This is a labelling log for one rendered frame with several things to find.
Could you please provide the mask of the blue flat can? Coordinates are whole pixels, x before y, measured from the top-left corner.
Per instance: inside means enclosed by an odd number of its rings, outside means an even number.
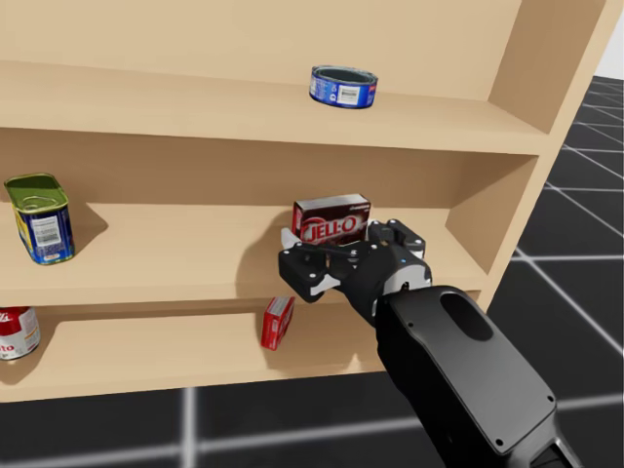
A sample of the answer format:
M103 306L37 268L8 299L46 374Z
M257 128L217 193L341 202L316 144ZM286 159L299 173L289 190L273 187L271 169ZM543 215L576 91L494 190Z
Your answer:
M309 96L325 105L364 109L371 107L378 78L353 67L316 65L311 69Z

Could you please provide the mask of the red and white can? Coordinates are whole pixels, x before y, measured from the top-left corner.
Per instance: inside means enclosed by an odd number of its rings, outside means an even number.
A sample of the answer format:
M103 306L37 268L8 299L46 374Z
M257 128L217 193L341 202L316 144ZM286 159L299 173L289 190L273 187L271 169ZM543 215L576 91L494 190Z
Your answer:
M0 307L0 360L12 361L30 354L40 339L34 307Z

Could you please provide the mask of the pale wooden shelf unit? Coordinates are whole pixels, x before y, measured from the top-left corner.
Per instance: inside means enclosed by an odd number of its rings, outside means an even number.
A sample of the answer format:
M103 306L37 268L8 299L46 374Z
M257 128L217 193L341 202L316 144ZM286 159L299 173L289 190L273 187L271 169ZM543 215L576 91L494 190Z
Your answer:
M0 404L378 371L337 292L290 288L299 199L358 192L421 235L436 283L487 307L624 0L0 0L0 305L38 349ZM316 65L378 78L309 96ZM75 256L39 265L4 182L54 176Z

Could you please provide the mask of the red carton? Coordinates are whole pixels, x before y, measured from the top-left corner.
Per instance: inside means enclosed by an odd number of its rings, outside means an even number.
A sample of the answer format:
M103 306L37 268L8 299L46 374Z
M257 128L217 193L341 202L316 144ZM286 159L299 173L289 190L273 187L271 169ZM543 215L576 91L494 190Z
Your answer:
M274 296L263 313L260 344L276 350L285 336L293 316L294 296Z

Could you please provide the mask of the green and blue rectangular can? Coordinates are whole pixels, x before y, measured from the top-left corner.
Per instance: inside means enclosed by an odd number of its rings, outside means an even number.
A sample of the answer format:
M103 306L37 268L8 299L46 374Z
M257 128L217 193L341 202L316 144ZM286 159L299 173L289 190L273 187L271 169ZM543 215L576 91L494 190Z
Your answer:
M19 236L35 263L50 265L75 256L68 197L53 175L18 175L4 186Z

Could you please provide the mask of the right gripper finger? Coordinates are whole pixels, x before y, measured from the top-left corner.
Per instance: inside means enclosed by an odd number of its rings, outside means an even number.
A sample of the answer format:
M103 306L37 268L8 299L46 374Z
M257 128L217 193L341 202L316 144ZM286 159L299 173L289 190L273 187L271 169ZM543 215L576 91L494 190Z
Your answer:
M287 227L281 230L281 243L280 277L308 303L319 300L327 290L340 290L364 257L363 241L315 245L301 241Z
M398 245L420 259L425 256L425 240L396 218L385 223L376 219L370 220L367 240L381 245Z

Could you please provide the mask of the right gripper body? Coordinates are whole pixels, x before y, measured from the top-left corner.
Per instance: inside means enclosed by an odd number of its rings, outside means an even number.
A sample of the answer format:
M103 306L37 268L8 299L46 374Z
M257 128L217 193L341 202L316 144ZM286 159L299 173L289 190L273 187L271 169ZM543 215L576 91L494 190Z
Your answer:
M397 245L377 247L341 281L339 290L372 327L381 298L403 289L432 286L432 273L425 261Z

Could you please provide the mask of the brown and white carton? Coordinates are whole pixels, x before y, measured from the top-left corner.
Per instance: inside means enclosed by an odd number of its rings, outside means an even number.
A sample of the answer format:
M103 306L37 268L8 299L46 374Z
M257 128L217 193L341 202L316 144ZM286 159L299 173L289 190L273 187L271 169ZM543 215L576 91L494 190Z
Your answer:
M292 232L312 245L363 241L370 212L371 202L357 193L295 201Z

